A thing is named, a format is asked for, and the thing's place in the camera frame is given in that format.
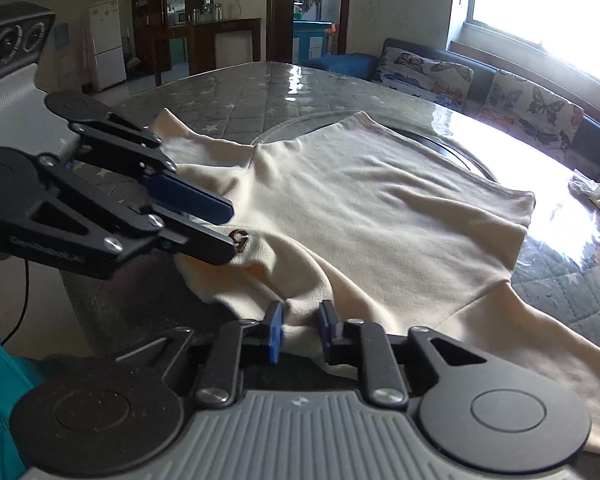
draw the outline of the black cable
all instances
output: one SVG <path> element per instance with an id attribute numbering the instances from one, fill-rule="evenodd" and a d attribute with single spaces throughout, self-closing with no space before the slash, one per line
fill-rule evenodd
<path id="1" fill-rule="evenodd" d="M 27 313 L 27 305 L 29 304 L 29 260 L 24 260 L 24 277 L 24 305 L 22 306 L 22 313 L 20 314 L 20 319 L 16 323 L 16 326 L 13 327 L 13 330 L 11 330 L 9 335 L 2 340 L 0 346 L 4 346 L 5 343 L 9 339 L 11 339 L 11 336 L 13 336 L 18 331 L 20 325 L 24 321 L 24 315 Z"/>

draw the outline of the wooden door frame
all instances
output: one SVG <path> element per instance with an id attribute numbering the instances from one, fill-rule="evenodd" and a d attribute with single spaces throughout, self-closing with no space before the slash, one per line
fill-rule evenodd
<path id="1" fill-rule="evenodd" d="M 349 2 L 340 0 L 338 54 L 347 49 Z M 291 63 L 293 57 L 293 0 L 267 0 L 266 59 Z"/>

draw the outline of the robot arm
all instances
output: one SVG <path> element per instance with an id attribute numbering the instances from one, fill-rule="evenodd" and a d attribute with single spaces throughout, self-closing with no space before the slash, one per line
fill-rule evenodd
<path id="1" fill-rule="evenodd" d="M 84 94 L 36 88 L 53 20 L 33 4 L 0 6 L 0 253 L 95 278 L 153 248 L 229 262 L 233 241 L 182 213 L 221 224 L 231 202 L 181 180 L 156 134 Z M 74 162 L 134 178 L 154 200 L 119 204 Z"/>

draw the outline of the cushion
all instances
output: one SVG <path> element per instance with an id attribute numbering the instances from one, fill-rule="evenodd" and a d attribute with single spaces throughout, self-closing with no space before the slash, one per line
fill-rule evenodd
<path id="1" fill-rule="evenodd" d="M 436 61 L 400 48 L 385 47 L 374 81 L 457 112 L 466 103 L 474 71 L 459 63 Z"/>
<path id="2" fill-rule="evenodd" d="M 478 118 L 565 163 L 583 114 L 550 90 L 498 70 Z"/>

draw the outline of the blue sofa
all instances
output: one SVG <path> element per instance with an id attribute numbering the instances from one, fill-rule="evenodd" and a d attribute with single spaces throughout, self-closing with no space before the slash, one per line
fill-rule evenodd
<path id="1" fill-rule="evenodd" d="M 388 38 L 384 42 L 384 47 L 401 48 L 418 56 L 461 63 L 470 67 L 474 70 L 474 80 L 467 94 L 467 102 L 481 105 L 486 101 L 496 73 L 494 67 L 453 52 L 409 43 L 408 41 L 395 40 L 394 38 Z M 371 81 L 378 68 L 378 58 L 370 54 L 342 54 L 340 56 L 313 58 L 303 61 L 300 65 Z M 587 160 L 600 167 L 600 123 L 585 115 L 571 147 Z"/>

